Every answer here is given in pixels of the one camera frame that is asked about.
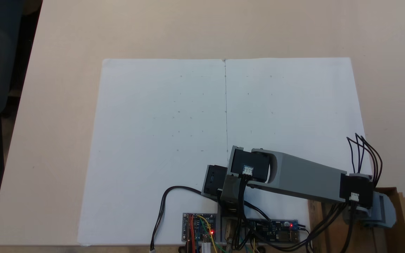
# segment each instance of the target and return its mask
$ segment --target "beige table surface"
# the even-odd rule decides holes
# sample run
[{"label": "beige table surface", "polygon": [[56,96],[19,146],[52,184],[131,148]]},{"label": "beige table surface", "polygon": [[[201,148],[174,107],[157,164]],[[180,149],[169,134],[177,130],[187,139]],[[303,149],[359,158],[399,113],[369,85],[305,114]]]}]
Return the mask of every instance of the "beige table surface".
[{"label": "beige table surface", "polygon": [[77,245],[103,59],[264,57],[350,57],[379,185],[405,194],[405,0],[45,0],[0,245]]}]

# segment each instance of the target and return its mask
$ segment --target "circuit board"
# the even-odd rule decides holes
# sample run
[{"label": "circuit board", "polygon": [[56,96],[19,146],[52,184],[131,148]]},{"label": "circuit board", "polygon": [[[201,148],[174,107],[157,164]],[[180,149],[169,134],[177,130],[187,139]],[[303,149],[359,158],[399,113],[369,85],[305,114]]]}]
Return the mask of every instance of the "circuit board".
[{"label": "circuit board", "polygon": [[[199,218],[202,216],[210,224],[210,229],[207,227],[206,221]],[[188,220],[193,220],[193,232],[194,240],[199,242],[211,242],[210,237],[215,238],[216,227],[216,213],[183,213],[182,214],[182,241],[191,239],[191,222]]]},{"label": "circuit board", "polygon": [[254,220],[256,231],[272,243],[298,243],[298,220]]}]

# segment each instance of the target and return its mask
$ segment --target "white connector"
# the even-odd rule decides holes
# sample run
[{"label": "white connector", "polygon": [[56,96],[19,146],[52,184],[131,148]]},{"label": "white connector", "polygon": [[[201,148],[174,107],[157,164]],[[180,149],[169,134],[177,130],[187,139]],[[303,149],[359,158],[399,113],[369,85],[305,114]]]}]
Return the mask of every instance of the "white connector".
[{"label": "white connector", "polygon": [[211,243],[202,243],[201,244],[201,253],[210,253],[211,248],[212,248]]},{"label": "white connector", "polygon": [[252,176],[252,171],[254,171],[254,167],[244,165],[242,174]]},{"label": "white connector", "polygon": [[349,200],[358,202],[359,201],[359,194],[351,192],[351,197],[349,197]]}]

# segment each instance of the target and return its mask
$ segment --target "orange wire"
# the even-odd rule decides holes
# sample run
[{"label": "orange wire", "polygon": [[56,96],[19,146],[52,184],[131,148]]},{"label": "orange wire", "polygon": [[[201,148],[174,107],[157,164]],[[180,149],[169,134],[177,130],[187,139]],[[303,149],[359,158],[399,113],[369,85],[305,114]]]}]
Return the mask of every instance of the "orange wire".
[{"label": "orange wire", "polygon": [[195,253],[195,231],[193,228],[193,215],[191,215],[191,218],[192,218],[191,221],[190,219],[188,219],[188,221],[190,221],[190,231],[192,236],[192,253]]}]

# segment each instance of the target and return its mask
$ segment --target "yellow wire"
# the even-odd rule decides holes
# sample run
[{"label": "yellow wire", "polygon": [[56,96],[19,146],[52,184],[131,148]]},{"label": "yellow wire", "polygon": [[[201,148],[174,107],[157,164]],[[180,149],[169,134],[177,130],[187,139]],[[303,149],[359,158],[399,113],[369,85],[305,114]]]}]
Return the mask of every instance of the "yellow wire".
[{"label": "yellow wire", "polygon": [[214,248],[214,250],[215,250],[215,253],[218,253],[217,247],[215,247],[215,241],[213,240],[213,237],[212,237],[212,233],[211,233],[211,232],[212,232],[212,229],[210,228],[210,223],[209,223],[209,221],[207,221],[206,218],[204,218],[204,217],[201,216],[201,215],[196,215],[196,217],[203,219],[203,220],[207,223],[207,229],[209,229],[210,240],[212,240],[212,244],[213,244],[213,248]]}]

